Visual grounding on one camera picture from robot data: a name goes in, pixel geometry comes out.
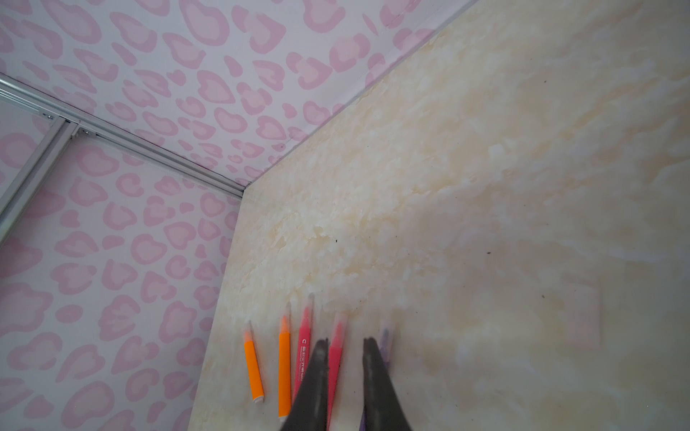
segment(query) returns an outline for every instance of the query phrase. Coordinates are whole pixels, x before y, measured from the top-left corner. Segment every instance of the red marker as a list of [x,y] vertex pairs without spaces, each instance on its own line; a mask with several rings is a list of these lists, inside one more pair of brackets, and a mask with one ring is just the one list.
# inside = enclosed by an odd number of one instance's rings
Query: red marker
[[343,312],[335,313],[331,348],[328,349],[328,423],[326,429],[331,426],[331,411],[333,410],[333,400],[335,399],[335,385],[338,382],[338,370],[340,369],[340,356],[343,353],[346,326],[347,314]]
[[302,324],[299,327],[299,338],[297,344],[297,368],[295,369],[295,396],[297,398],[299,385],[302,384],[306,366],[309,364],[309,345],[311,343],[311,314],[314,308],[314,294],[310,293],[307,298],[306,307],[302,313]]

